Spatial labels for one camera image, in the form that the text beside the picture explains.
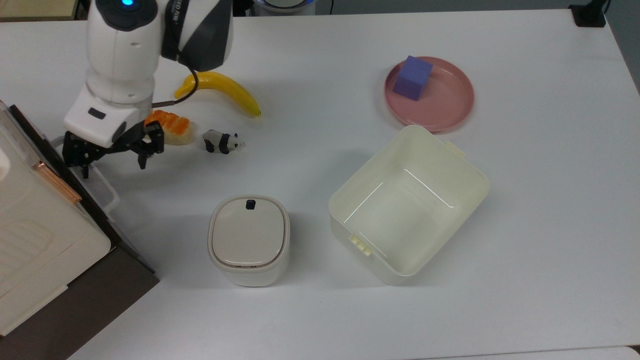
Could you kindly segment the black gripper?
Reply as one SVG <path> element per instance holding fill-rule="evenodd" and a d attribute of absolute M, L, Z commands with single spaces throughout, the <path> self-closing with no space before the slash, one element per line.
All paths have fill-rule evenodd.
<path fill-rule="evenodd" d="M 89 166 L 105 155 L 132 151 L 137 154 L 141 170 L 146 169 L 147 160 L 165 151 L 165 133 L 158 121 L 137 123 L 126 130 L 109 148 L 102 148 L 76 136 L 70 131 L 62 140 L 62 161 L 68 168 L 80 168 L 83 179 L 89 178 Z"/>

